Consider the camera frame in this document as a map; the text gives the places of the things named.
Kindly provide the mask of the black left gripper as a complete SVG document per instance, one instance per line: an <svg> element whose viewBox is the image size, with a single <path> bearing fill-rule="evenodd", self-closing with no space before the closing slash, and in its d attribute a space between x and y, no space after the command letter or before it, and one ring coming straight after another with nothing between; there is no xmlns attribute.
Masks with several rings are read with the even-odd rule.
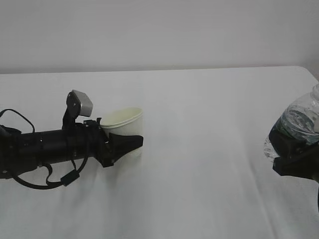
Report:
<svg viewBox="0 0 319 239"><path fill-rule="evenodd" d="M89 140L89 155L94 157L102 167L112 167L121 157L143 146L141 135L118 135L105 131L96 120L85 120L84 127Z"/></svg>

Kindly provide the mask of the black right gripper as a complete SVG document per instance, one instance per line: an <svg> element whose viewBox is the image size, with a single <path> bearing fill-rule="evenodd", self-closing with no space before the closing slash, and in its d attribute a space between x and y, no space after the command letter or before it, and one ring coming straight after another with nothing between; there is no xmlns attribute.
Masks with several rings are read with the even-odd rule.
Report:
<svg viewBox="0 0 319 239"><path fill-rule="evenodd" d="M307 145L278 130L269 133L269 140L279 155L272 167L277 174L319 181L319 142Z"/></svg>

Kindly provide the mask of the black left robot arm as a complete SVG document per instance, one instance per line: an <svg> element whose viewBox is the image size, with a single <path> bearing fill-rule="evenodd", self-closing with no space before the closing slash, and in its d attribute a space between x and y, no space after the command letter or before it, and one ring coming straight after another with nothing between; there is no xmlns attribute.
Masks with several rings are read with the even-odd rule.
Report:
<svg viewBox="0 0 319 239"><path fill-rule="evenodd" d="M141 135L106 134L94 120L75 123L69 129L21 133L9 128L9 136L0 138L0 177L10 179L55 164L95 158L103 167L111 167L124 155L142 147Z"/></svg>

